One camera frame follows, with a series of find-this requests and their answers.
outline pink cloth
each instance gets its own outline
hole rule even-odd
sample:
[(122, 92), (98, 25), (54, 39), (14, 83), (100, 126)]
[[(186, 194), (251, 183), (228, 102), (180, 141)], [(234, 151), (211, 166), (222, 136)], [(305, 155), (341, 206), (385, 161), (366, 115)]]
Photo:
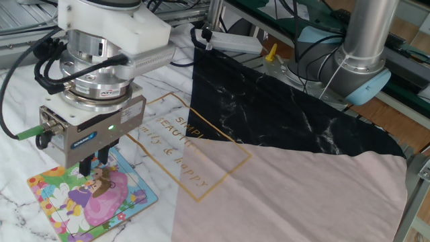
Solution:
[[(205, 166), (220, 177), (237, 163), (226, 157), (242, 159), (230, 142), (191, 140), (212, 161), (185, 149), (183, 164), (200, 177)], [(253, 156), (200, 202), (179, 189), (172, 241), (393, 240), (406, 203), (402, 157), (241, 146)]]

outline white cable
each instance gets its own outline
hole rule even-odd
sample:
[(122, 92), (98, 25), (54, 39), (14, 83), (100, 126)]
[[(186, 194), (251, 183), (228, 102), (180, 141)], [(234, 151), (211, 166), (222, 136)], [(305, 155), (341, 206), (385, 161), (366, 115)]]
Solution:
[(8, 33), (11, 33), (11, 32), (16, 32), (16, 31), (20, 31), (20, 30), (28, 30), (28, 29), (31, 29), (31, 28), (35, 28), (35, 27), (41, 26), (43, 24), (47, 24), (47, 23), (49, 23), (51, 21), (54, 21), (58, 17), (57, 11), (58, 10), (55, 11), (55, 14), (54, 14), (54, 16), (52, 16), (52, 18), (50, 18), (50, 19), (48, 19), (48, 20), (46, 20), (44, 22), (0, 30), (0, 35), (1, 34), (8, 34)]
[(342, 63), (337, 67), (336, 71), (333, 73), (333, 76), (331, 76), (329, 83), (327, 83), (327, 86), (325, 86), (324, 90), (322, 91), (320, 97), (318, 99), (321, 99), (321, 97), (324, 95), (325, 91), (327, 90), (327, 88), (329, 87), (331, 81), (335, 78), (335, 75), (337, 74), (337, 72), (339, 71), (339, 69), (342, 67), (343, 63), (345, 63), (345, 61), (349, 58), (349, 55), (347, 54), (345, 56), (345, 58), (343, 59)]
[(317, 75), (317, 77), (319, 77), (320, 76), (320, 73), (321, 73), (321, 71), (322, 71), (322, 67), (324, 66), (324, 64), (326, 63), (326, 61), (327, 61), (327, 59), (328, 58), (330, 58), (331, 57), (331, 55), (334, 53), (334, 52), (336, 52), (336, 50), (337, 50), (338, 48), (336, 48), (336, 49), (334, 49), (330, 54), (328, 54), (325, 58), (324, 58), (324, 61), (321, 63), (321, 66), (320, 66), (320, 69), (318, 70), (318, 75)]

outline white marble tabletop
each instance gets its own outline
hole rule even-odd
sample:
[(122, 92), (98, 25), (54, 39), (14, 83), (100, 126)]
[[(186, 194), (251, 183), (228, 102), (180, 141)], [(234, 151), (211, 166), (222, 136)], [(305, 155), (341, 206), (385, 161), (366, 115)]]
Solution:
[[(190, 28), (179, 26), (172, 31), (171, 39), (178, 45), (174, 58), (176, 63), (192, 61), (194, 46), (189, 37)], [(173, 92), (189, 103), (192, 68), (169, 65), (136, 78), (135, 83), (143, 87), (148, 102)], [(33, 65), (18, 68), (7, 88), (3, 113), (9, 129), (15, 134), (38, 125), (39, 107), (42, 97), (47, 95), (34, 80), (33, 69)], [(59, 75), (57, 70), (58, 63), (52, 67), (52, 74)], [(0, 77), (4, 77), (6, 72), (0, 70)], [(59, 241), (26, 183), (29, 177), (58, 165), (36, 148), (33, 138), (16, 141), (0, 132), (0, 143), (0, 242)], [(146, 155), (129, 138), (121, 138), (118, 148), (157, 194), (159, 201), (156, 206), (151, 206), (96, 241), (170, 241), (177, 184), (167, 179), (165, 173), (157, 173), (158, 169), (147, 162)]]

